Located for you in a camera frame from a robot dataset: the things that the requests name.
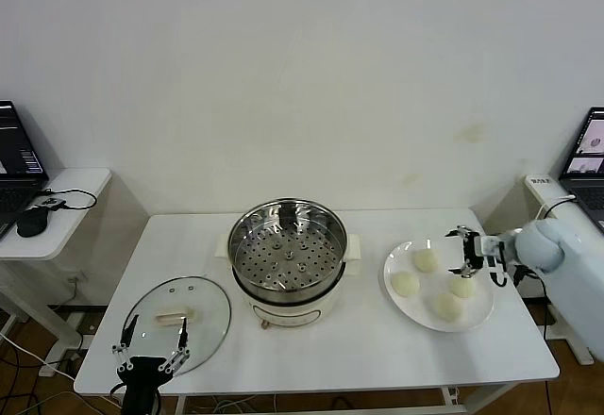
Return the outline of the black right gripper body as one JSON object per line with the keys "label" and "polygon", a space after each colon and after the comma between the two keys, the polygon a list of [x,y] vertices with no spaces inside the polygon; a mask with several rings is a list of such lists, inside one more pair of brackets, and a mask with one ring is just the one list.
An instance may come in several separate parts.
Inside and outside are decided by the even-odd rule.
{"label": "black right gripper body", "polygon": [[484,255],[481,248],[481,235],[469,234],[464,238],[464,263],[470,269],[482,269]]}

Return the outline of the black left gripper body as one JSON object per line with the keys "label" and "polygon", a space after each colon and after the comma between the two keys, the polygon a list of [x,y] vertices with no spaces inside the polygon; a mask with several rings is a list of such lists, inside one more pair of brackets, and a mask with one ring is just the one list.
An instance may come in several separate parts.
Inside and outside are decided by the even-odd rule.
{"label": "black left gripper body", "polygon": [[121,386],[126,388],[121,413],[160,414],[162,402],[159,387],[165,383],[165,371],[159,367],[162,357],[133,357],[129,363],[118,366]]}

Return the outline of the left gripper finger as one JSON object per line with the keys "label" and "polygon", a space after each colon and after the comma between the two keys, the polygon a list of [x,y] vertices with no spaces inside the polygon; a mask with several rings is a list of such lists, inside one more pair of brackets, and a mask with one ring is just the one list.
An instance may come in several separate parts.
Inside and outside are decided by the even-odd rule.
{"label": "left gripper finger", "polygon": [[122,330],[120,340],[117,344],[114,344],[111,348],[111,352],[117,362],[117,372],[123,373],[124,371],[131,371],[134,365],[131,362],[129,346],[132,342],[136,323],[139,319],[139,315],[136,314],[126,324]]}
{"label": "left gripper finger", "polygon": [[159,365],[159,371],[165,374],[176,373],[190,358],[191,352],[188,348],[188,319],[184,318],[179,330],[176,350]]}

